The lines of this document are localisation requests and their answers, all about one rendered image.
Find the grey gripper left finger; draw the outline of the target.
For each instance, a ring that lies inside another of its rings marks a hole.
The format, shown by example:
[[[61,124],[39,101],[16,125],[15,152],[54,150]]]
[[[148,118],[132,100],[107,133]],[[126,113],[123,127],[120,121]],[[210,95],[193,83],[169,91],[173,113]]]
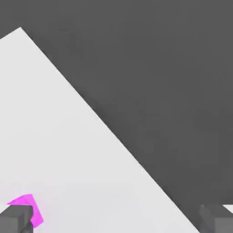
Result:
[[[33,207],[10,205],[0,213],[0,233],[33,233]]]

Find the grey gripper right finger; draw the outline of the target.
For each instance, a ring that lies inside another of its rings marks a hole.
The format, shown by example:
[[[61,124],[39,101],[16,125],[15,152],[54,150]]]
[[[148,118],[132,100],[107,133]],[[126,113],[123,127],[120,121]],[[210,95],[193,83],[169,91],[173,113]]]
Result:
[[[201,205],[200,233],[233,233],[233,213],[220,204]]]

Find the small magenta cube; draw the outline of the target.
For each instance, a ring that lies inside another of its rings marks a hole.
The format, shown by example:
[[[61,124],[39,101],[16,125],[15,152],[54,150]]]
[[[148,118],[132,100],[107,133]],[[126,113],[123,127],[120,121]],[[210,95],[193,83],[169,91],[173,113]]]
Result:
[[[32,194],[22,195],[8,202],[7,205],[31,205],[33,208],[33,215],[30,221],[33,225],[33,228],[37,228],[44,222],[44,219]]]

